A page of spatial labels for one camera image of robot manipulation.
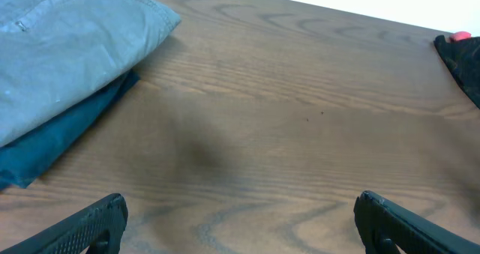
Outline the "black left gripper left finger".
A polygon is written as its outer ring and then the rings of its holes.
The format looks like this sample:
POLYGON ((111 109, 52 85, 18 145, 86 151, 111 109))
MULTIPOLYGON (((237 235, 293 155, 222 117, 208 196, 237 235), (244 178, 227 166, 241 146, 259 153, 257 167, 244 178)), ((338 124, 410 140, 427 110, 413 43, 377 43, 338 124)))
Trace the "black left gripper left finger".
POLYGON ((125 198, 113 193, 1 254, 119 254, 127 221, 125 198))

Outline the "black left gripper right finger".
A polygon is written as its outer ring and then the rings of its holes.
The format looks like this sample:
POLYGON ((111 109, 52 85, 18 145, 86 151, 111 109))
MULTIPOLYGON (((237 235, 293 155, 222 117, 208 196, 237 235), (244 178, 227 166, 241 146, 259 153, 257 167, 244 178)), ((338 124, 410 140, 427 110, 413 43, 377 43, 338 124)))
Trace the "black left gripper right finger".
POLYGON ((371 192, 353 208, 355 225, 367 254, 479 254, 479 245, 371 192))

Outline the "grey shorts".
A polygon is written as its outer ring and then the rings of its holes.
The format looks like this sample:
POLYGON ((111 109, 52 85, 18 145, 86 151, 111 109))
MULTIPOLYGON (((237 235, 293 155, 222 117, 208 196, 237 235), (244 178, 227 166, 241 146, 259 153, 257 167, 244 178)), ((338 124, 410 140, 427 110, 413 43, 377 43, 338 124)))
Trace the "grey shorts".
POLYGON ((112 82, 179 23, 156 0, 1 0, 1 143, 112 82))

